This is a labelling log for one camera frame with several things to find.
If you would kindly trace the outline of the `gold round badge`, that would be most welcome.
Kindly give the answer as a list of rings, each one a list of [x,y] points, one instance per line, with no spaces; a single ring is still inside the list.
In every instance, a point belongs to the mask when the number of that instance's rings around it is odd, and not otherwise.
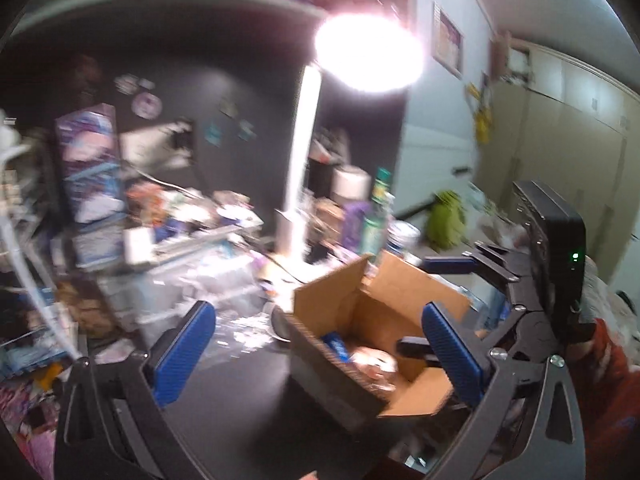
[[[398,365],[387,352],[360,346],[350,354],[349,362],[368,378],[372,386],[383,391],[395,389]]]

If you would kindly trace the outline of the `brown cardboard box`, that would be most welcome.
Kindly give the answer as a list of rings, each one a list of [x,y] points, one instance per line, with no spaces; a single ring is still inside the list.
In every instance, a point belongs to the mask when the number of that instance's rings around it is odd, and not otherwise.
[[[460,321],[471,301],[433,275],[386,252],[373,278],[361,257],[293,294],[286,315],[292,378],[341,427],[358,431],[378,418],[437,414],[452,395],[445,372],[396,350],[405,336],[422,336],[421,315],[431,301]],[[392,391],[375,387],[355,364],[342,361],[323,337],[336,333],[350,350],[371,348],[392,356]]]

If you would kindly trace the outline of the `blue snack bar packet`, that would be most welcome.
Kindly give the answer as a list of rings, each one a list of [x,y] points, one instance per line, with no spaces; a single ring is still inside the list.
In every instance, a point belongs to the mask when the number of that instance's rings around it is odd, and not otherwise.
[[[321,341],[335,354],[337,359],[343,363],[350,361],[350,353],[345,341],[337,332],[331,332],[321,337]]]

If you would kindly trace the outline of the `green plush toy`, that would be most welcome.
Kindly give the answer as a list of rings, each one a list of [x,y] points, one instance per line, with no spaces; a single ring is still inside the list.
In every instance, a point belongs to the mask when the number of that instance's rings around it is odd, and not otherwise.
[[[461,196],[453,190],[440,191],[426,222],[426,239],[437,250],[459,245],[465,237],[465,211]]]

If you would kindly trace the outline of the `white pill jar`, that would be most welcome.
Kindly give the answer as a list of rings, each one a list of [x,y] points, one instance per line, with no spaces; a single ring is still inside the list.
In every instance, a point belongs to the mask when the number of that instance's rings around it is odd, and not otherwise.
[[[419,244],[421,231],[407,221],[393,220],[387,229],[385,249],[391,254],[405,258]]]

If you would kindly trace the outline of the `clear holographic plastic bag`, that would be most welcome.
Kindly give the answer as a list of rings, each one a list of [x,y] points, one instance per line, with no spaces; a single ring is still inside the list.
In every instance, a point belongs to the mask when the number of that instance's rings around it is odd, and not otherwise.
[[[137,333],[149,349],[175,328],[200,300],[216,311],[216,328],[200,362],[208,367],[245,356],[274,341],[266,298],[248,252],[225,256],[220,248],[153,266],[141,272],[104,276],[101,292],[116,320]]]

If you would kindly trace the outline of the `green glass bottle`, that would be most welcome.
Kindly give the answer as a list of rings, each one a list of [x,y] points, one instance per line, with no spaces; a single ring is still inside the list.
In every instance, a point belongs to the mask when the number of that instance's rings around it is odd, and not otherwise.
[[[371,192],[369,209],[363,218],[360,254],[368,255],[373,262],[383,246],[387,220],[394,196],[390,192],[392,174],[385,168],[378,168]]]

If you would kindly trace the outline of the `purple comb package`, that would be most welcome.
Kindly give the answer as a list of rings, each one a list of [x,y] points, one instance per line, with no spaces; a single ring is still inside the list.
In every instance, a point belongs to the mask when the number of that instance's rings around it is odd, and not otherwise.
[[[361,252],[364,218],[371,210],[369,202],[351,202],[343,207],[344,221],[341,230],[341,245],[355,254]]]

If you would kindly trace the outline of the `white blue labelled box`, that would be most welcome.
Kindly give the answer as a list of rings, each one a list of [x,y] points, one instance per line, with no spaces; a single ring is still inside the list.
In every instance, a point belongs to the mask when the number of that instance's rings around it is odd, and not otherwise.
[[[106,226],[73,237],[76,266],[93,269],[124,258],[124,230],[120,226]]]

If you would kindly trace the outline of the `blue Cinnamoroll storage box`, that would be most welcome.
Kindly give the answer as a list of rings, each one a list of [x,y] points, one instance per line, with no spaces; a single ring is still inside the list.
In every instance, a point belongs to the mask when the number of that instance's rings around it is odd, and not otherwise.
[[[73,222],[79,229],[88,230],[125,217],[127,206],[119,164],[104,162],[65,177],[63,182]]]

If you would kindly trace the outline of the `white desk lamp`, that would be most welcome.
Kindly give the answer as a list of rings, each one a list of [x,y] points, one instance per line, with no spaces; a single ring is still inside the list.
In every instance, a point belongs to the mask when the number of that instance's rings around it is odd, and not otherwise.
[[[425,68],[420,38],[383,11],[327,16],[314,32],[312,53],[295,107],[286,214],[302,201],[312,134],[321,128],[347,133],[350,166],[370,176],[380,168],[396,171],[409,90]]]

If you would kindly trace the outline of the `pink Melody storage box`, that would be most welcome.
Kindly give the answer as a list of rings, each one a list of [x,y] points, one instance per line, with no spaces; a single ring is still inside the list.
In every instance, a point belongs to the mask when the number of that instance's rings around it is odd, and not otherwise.
[[[119,165],[114,106],[99,104],[60,117],[55,132],[64,177]]]

